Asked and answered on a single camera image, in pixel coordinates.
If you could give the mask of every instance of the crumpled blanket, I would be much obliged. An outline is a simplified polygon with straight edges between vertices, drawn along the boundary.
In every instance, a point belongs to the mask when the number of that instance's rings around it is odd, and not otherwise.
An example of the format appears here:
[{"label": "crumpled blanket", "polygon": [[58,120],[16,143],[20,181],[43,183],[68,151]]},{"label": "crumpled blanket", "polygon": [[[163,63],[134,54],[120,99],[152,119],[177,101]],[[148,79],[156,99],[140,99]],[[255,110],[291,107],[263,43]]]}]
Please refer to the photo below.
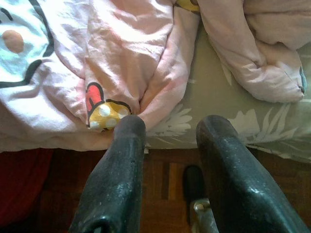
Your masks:
[{"label": "crumpled blanket", "polygon": [[311,41],[311,0],[198,0],[221,61],[255,98],[296,102],[306,79],[296,50]]},{"label": "crumpled blanket", "polygon": [[152,128],[183,98],[199,19],[173,0],[2,1],[0,151],[103,150],[128,114]]}]

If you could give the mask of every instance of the black shoe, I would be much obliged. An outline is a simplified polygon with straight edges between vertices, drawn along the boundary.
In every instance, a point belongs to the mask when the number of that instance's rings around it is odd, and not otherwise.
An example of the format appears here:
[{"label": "black shoe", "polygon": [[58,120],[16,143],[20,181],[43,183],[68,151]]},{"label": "black shoe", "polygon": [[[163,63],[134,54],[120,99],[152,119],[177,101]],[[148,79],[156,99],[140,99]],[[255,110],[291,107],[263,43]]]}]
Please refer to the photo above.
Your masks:
[{"label": "black shoe", "polygon": [[183,174],[184,198],[187,202],[187,222],[190,224],[190,205],[193,201],[206,198],[205,183],[200,167],[190,165]]}]

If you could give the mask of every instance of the wooden floor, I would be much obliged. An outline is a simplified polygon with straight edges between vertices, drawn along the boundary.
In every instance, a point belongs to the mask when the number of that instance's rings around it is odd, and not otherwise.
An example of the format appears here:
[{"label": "wooden floor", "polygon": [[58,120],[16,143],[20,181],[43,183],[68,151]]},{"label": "wooden floor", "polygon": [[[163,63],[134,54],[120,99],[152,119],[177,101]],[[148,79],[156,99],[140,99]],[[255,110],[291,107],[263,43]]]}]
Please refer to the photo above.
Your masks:
[{"label": "wooden floor", "polygon": [[[311,226],[311,164],[252,151]],[[103,151],[56,150],[38,205],[36,231],[66,233],[86,179]],[[182,173],[200,165],[197,150],[151,150],[144,160],[141,233],[189,233]]]}]

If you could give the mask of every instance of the white polka dot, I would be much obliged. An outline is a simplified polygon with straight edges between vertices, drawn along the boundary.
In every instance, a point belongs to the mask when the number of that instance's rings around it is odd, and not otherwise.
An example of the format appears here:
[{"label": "white polka dot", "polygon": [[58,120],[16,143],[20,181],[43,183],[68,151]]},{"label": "white polka dot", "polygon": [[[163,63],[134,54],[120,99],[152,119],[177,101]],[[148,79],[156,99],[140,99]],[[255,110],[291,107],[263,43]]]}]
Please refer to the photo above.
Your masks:
[{"label": "white polka dot", "polygon": [[101,125],[100,125],[100,123],[97,122],[97,121],[91,121],[91,122],[89,123],[89,127],[90,127],[91,129],[97,130],[97,129],[100,129],[100,128],[101,128]]},{"label": "white polka dot", "polygon": [[112,127],[115,127],[116,125],[117,125],[117,120],[115,120],[114,118],[110,118],[106,122],[106,127],[107,128],[112,128]]},{"label": "white polka dot", "polygon": [[107,106],[107,105],[101,105],[100,107],[99,107],[99,114],[102,116],[102,117],[107,117],[107,116],[109,116],[110,115],[110,108],[109,108],[109,106]]},{"label": "white polka dot", "polygon": [[128,115],[128,111],[126,109],[120,109],[119,110],[119,118],[122,119],[123,117],[126,117]]}]

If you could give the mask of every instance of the pink cheek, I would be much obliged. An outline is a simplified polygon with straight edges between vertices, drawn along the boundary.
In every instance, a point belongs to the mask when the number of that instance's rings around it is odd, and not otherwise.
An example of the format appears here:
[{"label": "pink cheek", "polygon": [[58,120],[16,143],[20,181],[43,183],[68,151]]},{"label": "pink cheek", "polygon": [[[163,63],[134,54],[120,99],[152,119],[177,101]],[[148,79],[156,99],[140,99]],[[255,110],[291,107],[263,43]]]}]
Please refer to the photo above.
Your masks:
[{"label": "pink cheek", "polygon": [[2,38],[6,47],[13,53],[24,51],[23,37],[16,31],[7,30],[3,33]]}]

